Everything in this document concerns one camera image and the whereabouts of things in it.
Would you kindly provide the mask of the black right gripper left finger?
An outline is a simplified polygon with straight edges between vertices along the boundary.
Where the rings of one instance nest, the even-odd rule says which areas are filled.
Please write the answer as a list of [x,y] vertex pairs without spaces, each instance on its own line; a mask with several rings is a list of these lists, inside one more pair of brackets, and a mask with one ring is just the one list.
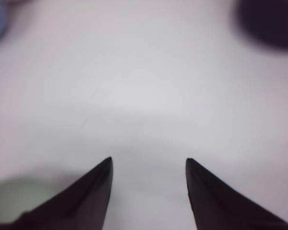
[[0,230],[101,230],[110,200],[113,161],[104,159],[65,190]]

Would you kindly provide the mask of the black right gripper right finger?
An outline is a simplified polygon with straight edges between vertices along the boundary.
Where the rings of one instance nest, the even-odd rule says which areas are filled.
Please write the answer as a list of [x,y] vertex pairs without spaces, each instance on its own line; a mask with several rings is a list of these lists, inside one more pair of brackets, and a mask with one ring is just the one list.
[[186,183],[199,230],[288,230],[288,222],[235,191],[192,158]]

